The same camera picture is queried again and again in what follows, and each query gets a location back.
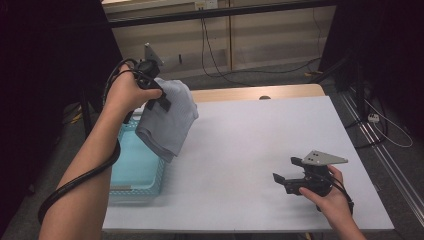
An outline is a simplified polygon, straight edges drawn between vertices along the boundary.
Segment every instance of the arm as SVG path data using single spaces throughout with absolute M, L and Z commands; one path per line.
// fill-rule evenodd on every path
M 123 73 L 113 83 L 99 119 L 72 160 L 58 188 L 105 162 L 112 154 L 126 114 L 161 91 L 139 89 L 131 73 Z M 46 213 L 39 239 L 100 239 L 106 214 L 111 169 L 59 199 Z
M 342 173 L 333 166 L 328 166 L 328 168 L 333 173 L 333 176 L 343 183 Z M 352 218 L 345 196 L 337 188 L 333 188 L 325 197 L 321 197 L 306 188 L 300 188 L 299 191 L 321 209 L 328 223 L 336 231 L 340 239 L 365 239 Z

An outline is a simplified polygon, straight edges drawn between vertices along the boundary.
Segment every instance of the gray towel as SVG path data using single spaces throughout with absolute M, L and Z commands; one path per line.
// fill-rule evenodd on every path
M 167 162 L 178 156 L 194 120 L 199 117 L 191 92 L 180 80 L 155 79 L 171 101 L 166 112 L 155 103 L 152 110 L 144 109 L 137 125 L 137 136 L 156 155 Z

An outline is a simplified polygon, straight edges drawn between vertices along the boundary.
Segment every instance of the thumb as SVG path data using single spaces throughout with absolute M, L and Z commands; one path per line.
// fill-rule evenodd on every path
M 299 192 L 306 197 L 307 199 L 309 199 L 311 202 L 315 203 L 316 205 L 319 205 L 319 203 L 321 202 L 321 196 L 319 196 L 318 194 L 312 192 L 311 190 L 301 187 L 299 188 Z

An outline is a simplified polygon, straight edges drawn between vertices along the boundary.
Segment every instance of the white table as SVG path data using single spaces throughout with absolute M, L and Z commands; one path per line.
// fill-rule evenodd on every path
M 272 173 L 302 178 L 290 157 L 319 150 L 337 165 L 362 230 L 393 229 L 329 97 L 198 103 L 183 149 L 167 165 L 161 194 L 110 205 L 106 231 L 307 232 L 330 230 L 315 205 L 288 195 Z

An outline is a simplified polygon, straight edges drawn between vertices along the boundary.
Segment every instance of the teal container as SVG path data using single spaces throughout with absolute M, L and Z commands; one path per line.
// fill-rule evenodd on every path
M 119 132 L 121 155 L 112 167 L 110 196 L 128 200 L 160 193 L 165 161 L 152 152 L 135 134 L 138 120 L 123 124 Z

